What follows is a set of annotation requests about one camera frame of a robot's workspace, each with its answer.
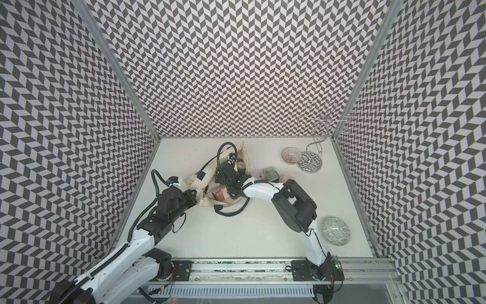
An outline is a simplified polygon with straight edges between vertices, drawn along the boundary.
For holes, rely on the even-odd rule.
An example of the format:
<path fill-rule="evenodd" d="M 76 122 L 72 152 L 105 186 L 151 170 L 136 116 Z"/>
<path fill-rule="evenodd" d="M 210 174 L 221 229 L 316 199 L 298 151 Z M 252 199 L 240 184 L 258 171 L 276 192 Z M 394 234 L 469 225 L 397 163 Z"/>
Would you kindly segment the pink pencil sharpener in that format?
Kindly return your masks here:
<path fill-rule="evenodd" d="M 211 193 L 216 201 L 225 201 L 230 197 L 224 185 L 212 189 Z"/>
<path fill-rule="evenodd" d="M 281 183 L 286 183 L 286 182 L 287 182 L 287 181 L 289 181 L 289 180 L 295 180 L 295 177 L 293 177 L 293 176 L 288 176 L 288 175 L 286 175 L 286 174 L 282 174 L 282 175 L 280 176 L 280 181 L 279 181 L 279 182 L 281 182 Z"/>

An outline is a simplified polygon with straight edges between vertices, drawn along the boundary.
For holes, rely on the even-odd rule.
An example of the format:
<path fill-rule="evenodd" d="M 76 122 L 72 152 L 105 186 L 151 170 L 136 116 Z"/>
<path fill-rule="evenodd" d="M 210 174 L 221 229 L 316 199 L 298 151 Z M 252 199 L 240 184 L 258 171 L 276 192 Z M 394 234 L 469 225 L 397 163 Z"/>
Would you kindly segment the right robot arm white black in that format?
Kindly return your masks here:
<path fill-rule="evenodd" d="M 216 153 L 217 181 L 226 187 L 231 199 L 249 201 L 255 198 L 271 202 L 285 225 L 299 234 L 310 276 L 316 281 L 334 283 L 339 270 L 332 254 L 319 240 L 316 203 L 295 180 L 276 183 L 240 174 L 235 169 L 237 156 L 234 143 L 225 142 L 219 147 Z"/>

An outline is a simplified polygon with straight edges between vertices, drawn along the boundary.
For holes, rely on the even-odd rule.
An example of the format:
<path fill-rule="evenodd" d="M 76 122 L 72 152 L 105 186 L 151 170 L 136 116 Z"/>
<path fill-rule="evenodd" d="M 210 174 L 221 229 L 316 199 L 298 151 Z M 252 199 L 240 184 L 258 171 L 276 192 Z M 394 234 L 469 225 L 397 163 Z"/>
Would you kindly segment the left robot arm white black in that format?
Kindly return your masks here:
<path fill-rule="evenodd" d="M 49 303 L 121 303 L 153 279 L 171 280 L 172 256 L 157 244 L 196 205 L 197 192 L 182 191 L 176 177 L 163 183 L 165 190 L 155 188 L 154 200 L 132 224 L 127 240 L 78 278 L 59 282 Z"/>

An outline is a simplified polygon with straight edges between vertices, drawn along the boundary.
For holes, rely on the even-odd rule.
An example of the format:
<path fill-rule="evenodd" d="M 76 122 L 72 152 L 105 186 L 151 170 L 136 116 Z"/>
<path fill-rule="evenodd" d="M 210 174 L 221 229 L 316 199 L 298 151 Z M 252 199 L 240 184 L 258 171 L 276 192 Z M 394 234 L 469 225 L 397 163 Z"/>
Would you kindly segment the cream canvas tote bag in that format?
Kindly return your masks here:
<path fill-rule="evenodd" d="M 212 208 L 223 217 L 235 217 L 248 206 L 250 199 L 240 191 L 243 180 L 250 177 L 249 156 L 244 142 L 222 144 L 216 156 L 185 180 L 196 191 L 196 205 Z"/>

